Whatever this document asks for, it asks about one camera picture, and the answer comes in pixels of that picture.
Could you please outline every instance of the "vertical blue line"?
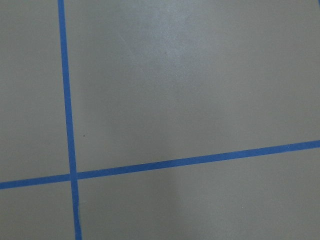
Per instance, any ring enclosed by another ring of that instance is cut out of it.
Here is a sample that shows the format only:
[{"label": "vertical blue line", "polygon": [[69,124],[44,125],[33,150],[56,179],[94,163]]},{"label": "vertical blue line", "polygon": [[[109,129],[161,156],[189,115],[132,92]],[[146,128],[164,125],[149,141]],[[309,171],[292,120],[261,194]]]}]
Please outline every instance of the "vertical blue line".
[{"label": "vertical blue line", "polygon": [[58,1],[58,14],[59,14],[64,108],[65,108],[66,135],[67,135],[68,153],[69,153],[74,232],[75,232],[75,240],[81,240],[82,233],[81,233],[81,226],[80,226],[80,219],[79,219],[79,191],[78,191],[75,140],[74,140],[74,129],[73,129],[73,120],[72,120],[72,108],[71,108],[65,6],[64,6],[64,0],[57,0],[57,1]]}]

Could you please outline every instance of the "floor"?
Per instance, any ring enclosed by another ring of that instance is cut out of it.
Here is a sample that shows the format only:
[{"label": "floor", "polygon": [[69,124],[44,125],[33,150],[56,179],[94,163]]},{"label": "floor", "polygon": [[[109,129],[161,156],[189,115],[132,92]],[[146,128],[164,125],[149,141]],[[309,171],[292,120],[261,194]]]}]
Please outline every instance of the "floor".
[{"label": "floor", "polygon": [[2,0],[2,240],[318,240],[316,0]]}]

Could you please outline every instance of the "gray surface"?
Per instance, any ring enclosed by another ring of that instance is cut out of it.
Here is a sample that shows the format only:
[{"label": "gray surface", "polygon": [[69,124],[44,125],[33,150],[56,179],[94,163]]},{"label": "gray surface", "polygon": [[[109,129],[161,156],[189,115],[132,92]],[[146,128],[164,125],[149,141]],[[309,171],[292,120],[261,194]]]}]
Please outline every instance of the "gray surface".
[{"label": "gray surface", "polygon": [[66,0],[79,171],[317,140],[316,0]]},{"label": "gray surface", "polygon": [[318,240],[319,149],[79,181],[84,240]]},{"label": "gray surface", "polygon": [[0,182],[69,172],[57,1],[0,2]]},{"label": "gray surface", "polygon": [[1,240],[72,240],[70,183],[0,190]]}]

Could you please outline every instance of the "blue grid line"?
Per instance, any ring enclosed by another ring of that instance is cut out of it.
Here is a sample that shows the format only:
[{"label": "blue grid line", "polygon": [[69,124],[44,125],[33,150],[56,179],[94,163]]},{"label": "blue grid line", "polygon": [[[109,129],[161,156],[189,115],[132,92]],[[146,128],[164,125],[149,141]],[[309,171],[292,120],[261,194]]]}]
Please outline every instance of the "blue grid line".
[{"label": "blue grid line", "polygon": [[70,81],[69,81],[65,5],[64,5],[64,0],[57,0],[57,1],[58,1],[65,123],[66,123],[66,135],[67,135],[68,154],[69,154],[74,232],[75,232],[75,240],[81,240],[82,231],[81,231],[80,219],[79,219],[79,190],[78,190],[77,164],[76,164],[75,140],[74,140],[72,106],[71,106],[71,92],[70,92]]},{"label": "blue grid line", "polygon": [[[150,170],[156,170],[156,169],[174,168],[174,167],[194,165],[194,164],[203,164],[203,163],[212,163],[212,162],[219,162],[219,161],[226,161],[226,160],[251,158],[251,157],[281,154],[281,153],[288,153],[288,152],[302,151],[302,150],[309,150],[309,149],[316,149],[316,148],[320,148],[320,140],[305,141],[305,142],[270,146],[270,147],[263,147],[263,148],[255,148],[255,149],[249,149],[249,150],[232,151],[232,152],[218,153],[218,154],[212,154],[212,155],[206,155],[206,156],[195,156],[195,157],[181,158],[181,159],[175,159],[175,160],[150,162],[150,163],[143,163],[143,164],[137,164],[137,165],[120,166],[120,167],[113,167],[113,168],[93,170],[93,171],[83,171],[83,172],[77,173],[77,179],[78,180],[92,179],[92,178],[106,177],[106,176],[112,176],[112,175],[121,175],[121,174],[129,174],[129,173],[150,171]],[[0,182],[0,190],[9,189],[9,188],[20,188],[20,187],[26,187],[26,186],[32,186],[32,185],[59,183],[59,182],[66,182],[66,181],[71,181],[69,174],[7,181],[7,182]]]}]

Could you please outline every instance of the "blue tape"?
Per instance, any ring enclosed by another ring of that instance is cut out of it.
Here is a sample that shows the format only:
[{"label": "blue tape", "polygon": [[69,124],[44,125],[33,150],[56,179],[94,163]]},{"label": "blue tape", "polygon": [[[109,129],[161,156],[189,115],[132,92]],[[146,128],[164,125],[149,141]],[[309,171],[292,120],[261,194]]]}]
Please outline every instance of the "blue tape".
[{"label": "blue tape", "polygon": [[66,32],[64,0],[58,0],[58,15],[59,15],[65,122],[66,122],[66,134],[67,134],[68,153],[69,153],[74,231],[75,231],[75,239],[81,240],[82,232],[81,232],[80,219],[79,219],[79,190],[78,190],[78,180],[77,180],[75,140],[74,140],[74,129],[73,129],[72,107],[71,107],[71,92],[70,92],[70,81],[69,81],[69,64],[68,64],[68,48],[67,48],[67,32]]},{"label": "blue tape", "polygon": [[15,181],[6,181],[0,182],[0,189],[12,189],[20,188],[41,184],[53,184],[59,182],[70,181],[70,174],[64,175],[55,175],[55,176],[44,176],[31,179],[15,180]]},{"label": "blue tape", "polygon": [[256,156],[270,155],[270,154],[279,154],[279,153],[286,153],[286,152],[307,150],[307,149],[314,149],[314,148],[320,148],[320,140],[293,143],[293,144],[280,145],[280,146],[271,146],[271,147],[264,147],[264,148],[257,148],[257,149],[249,149],[249,150],[242,150],[242,151],[233,151],[233,152],[219,153],[219,154],[206,155],[206,156],[196,156],[196,157],[189,157],[189,158],[175,159],[175,160],[168,160],[168,161],[158,161],[158,162],[144,163],[144,164],[131,165],[131,166],[121,166],[121,167],[107,168],[107,169],[101,169],[101,170],[84,171],[84,172],[78,172],[77,176],[79,180],[90,179],[90,178],[105,177],[105,176],[111,176],[111,175],[150,171],[150,170],[156,170],[156,169],[173,168],[173,167],[193,165],[193,164],[203,164],[203,163],[211,163],[211,162],[218,162],[218,161],[224,161],[224,160],[242,159],[242,158],[249,158],[249,157],[256,157]]}]

